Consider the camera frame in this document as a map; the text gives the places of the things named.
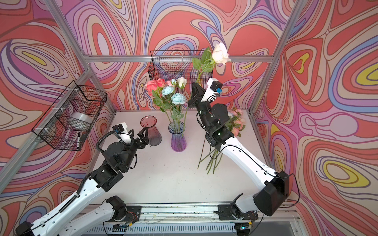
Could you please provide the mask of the red grey glass vase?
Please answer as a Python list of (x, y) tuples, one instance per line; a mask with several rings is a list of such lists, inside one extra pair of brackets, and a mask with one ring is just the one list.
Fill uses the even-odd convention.
[(158, 146), (162, 142), (162, 136), (158, 131), (157, 118), (154, 116), (145, 116), (141, 119), (140, 125), (147, 128), (149, 144), (151, 146)]

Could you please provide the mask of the blue purple glass vase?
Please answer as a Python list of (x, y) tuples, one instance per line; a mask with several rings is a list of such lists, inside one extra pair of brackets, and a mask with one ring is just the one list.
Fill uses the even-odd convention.
[(171, 122), (168, 126), (168, 131), (171, 133), (171, 148), (175, 152), (182, 152), (187, 147), (187, 142), (184, 137), (186, 126), (183, 122)]

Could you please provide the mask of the large salmon pink rose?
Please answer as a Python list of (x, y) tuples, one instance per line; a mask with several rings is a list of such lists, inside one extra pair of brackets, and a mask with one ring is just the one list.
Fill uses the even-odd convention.
[(165, 80), (164, 79), (157, 79), (157, 80), (155, 80), (155, 83), (160, 88), (164, 88), (165, 87)]

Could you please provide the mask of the cream white rose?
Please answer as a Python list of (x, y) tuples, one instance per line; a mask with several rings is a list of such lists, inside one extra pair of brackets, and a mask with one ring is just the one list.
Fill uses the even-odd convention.
[(206, 48), (203, 51), (201, 58), (192, 58), (193, 67), (198, 71), (195, 82), (199, 83), (202, 75), (212, 72), (216, 65), (225, 65), (228, 62), (231, 62), (231, 59), (229, 58), (229, 53), (223, 43), (216, 44), (213, 50), (209, 47)]

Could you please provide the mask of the light blue flower stem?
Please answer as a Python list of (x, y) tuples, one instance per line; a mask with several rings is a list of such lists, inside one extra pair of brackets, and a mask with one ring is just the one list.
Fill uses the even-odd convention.
[(182, 132), (181, 119), (184, 118), (183, 109), (187, 102), (186, 97), (177, 92), (175, 87), (166, 86), (161, 91), (161, 101), (161, 108), (173, 122), (172, 130), (175, 133)]

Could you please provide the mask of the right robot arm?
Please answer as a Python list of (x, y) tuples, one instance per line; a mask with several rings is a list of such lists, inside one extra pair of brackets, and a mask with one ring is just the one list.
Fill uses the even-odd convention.
[(277, 172), (261, 162), (226, 127), (229, 121), (226, 105), (211, 105), (221, 87), (222, 83), (213, 79), (207, 89), (193, 82), (188, 106), (196, 108), (196, 119), (205, 130), (209, 145), (234, 161), (257, 187), (255, 194), (240, 195), (235, 199), (236, 209), (243, 213), (259, 210), (266, 216), (272, 216), (289, 196), (289, 175), (285, 171)]

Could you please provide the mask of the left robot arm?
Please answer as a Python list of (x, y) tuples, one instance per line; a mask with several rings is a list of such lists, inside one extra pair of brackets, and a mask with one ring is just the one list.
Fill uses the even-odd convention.
[(126, 221), (128, 214), (132, 225), (138, 217), (129, 212), (126, 204), (118, 196), (105, 200), (99, 207), (89, 213), (78, 216), (92, 201), (112, 189), (123, 174), (134, 169), (137, 164), (139, 149), (149, 144), (148, 130), (143, 128), (134, 137), (134, 130), (127, 130), (125, 123), (113, 126), (112, 131), (99, 139), (96, 149), (105, 160), (97, 169), (87, 174), (78, 189), (53, 210), (35, 220), (17, 226), (17, 236), (80, 236), (109, 220)]

